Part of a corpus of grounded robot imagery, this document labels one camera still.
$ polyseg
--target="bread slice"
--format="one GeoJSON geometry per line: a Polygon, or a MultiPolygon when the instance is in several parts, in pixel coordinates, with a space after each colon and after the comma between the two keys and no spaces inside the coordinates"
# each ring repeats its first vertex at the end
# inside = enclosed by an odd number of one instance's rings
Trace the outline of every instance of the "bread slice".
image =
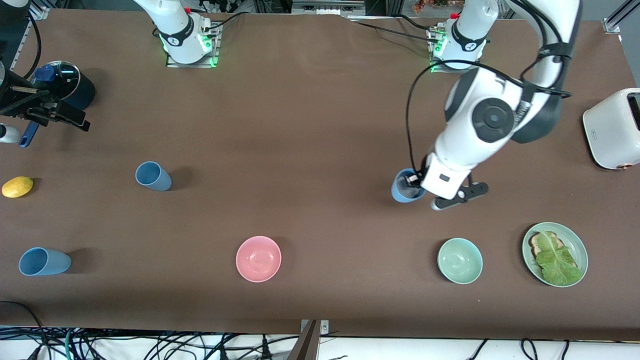
{"type": "MultiPolygon", "coordinates": [[[[556,241],[558,248],[564,247],[564,243],[562,242],[562,240],[560,240],[558,238],[558,235],[556,233],[552,233],[551,231],[549,231],[549,233],[551,234],[551,237],[556,241]]],[[[535,234],[534,236],[531,237],[531,239],[529,240],[529,245],[531,246],[531,251],[533,252],[533,257],[536,258],[538,257],[538,254],[540,253],[541,249],[538,246],[538,238],[540,237],[540,233],[535,234]]],[[[577,268],[578,264],[575,263],[575,261],[573,262],[573,265],[577,268]]]]}

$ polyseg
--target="white floor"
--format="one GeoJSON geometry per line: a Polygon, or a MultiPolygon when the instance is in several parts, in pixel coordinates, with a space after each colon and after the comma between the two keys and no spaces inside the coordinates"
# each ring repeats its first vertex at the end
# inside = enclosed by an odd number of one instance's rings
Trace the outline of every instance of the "white floor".
{"type": "MultiPolygon", "coordinates": [[[[269,340],[280,336],[268,336],[269,340]]],[[[206,336],[207,345],[215,345],[220,336],[206,336]]],[[[230,347],[258,346],[261,335],[242,335],[231,340],[230,347]]],[[[371,339],[371,338],[323,338],[319,347],[318,360],[389,360],[389,359],[420,359],[420,360],[466,360],[470,358],[480,344],[480,340],[429,340],[429,339],[371,339]]],[[[201,345],[199,339],[192,342],[201,345]]],[[[286,340],[270,345],[272,354],[287,352],[295,343],[295,339],[286,340]]],[[[106,360],[142,360],[145,354],[156,345],[155,340],[135,339],[126,341],[99,340],[95,342],[95,349],[106,360]]],[[[561,341],[535,341],[540,360],[560,360],[564,348],[561,341]]],[[[0,359],[23,360],[36,348],[31,340],[0,341],[0,359]]],[[[167,350],[161,352],[156,359],[164,359],[167,350]]],[[[196,359],[204,357],[204,351],[199,348],[187,348],[196,354],[196,359]]],[[[229,359],[235,360],[246,351],[228,352],[229,359]]],[[[65,360],[56,354],[55,360],[65,360]]],[[[218,360],[219,353],[211,360],[218,360]]],[[[243,360],[254,360],[256,356],[248,356],[243,360]]],[[[45,350],[40,351],[39,360],[48,359],[45,350]]],[[[193,360],[193,354],[176,352],[170,360],[193,360]]],[[[527,360],[520,350],[519,341],[490,340],[484,346],[476,360],[527,360]]],[[[572,342],[565,357],[566,360],[600,360],[600,359],[640,359],[640,345],[622,343],[594,343],[572,342]]]]}

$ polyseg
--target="pink bowl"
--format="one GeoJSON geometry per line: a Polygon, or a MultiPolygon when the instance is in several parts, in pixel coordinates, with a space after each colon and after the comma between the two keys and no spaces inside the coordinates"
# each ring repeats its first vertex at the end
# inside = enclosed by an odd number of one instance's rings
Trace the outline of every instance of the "pink bowl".
{"type": "Polygon", "coordinates": [[[236,267],[242,277],[251,282],[272,278],[280,269],[282,254],[275,241],[266,236],[245,240],[236,254],[236,267]]]}

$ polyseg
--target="lettuce leaf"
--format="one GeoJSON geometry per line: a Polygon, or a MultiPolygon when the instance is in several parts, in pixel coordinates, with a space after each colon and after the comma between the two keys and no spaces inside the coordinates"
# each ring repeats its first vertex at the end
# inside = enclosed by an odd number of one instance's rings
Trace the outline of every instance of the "lettuce leaf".
{"type": "Polygon", "coordinates": [[[582,272],[574,264],[575,260],[566,246],[560,247],[552,233],[540,232],[538,237],[540,253],[536,262],[542,269],[542,278],[553,285],[571,285],[582,277],[582,272]]]}

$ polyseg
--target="blue handle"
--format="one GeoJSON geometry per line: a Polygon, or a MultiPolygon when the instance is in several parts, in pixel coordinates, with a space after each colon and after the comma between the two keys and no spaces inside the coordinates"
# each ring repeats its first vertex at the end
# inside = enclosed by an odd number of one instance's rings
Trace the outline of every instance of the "blue handle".
{"type": "Polygon", "coordinates": [[[20,147],[27,147],[31,144],[33,137],[36,135],[36,131],[38,131],[37,122],[31,121],[27,126],[27,129],[24,130],[24,134],[22,134],[22,138],[20,139],[20,147]]]}

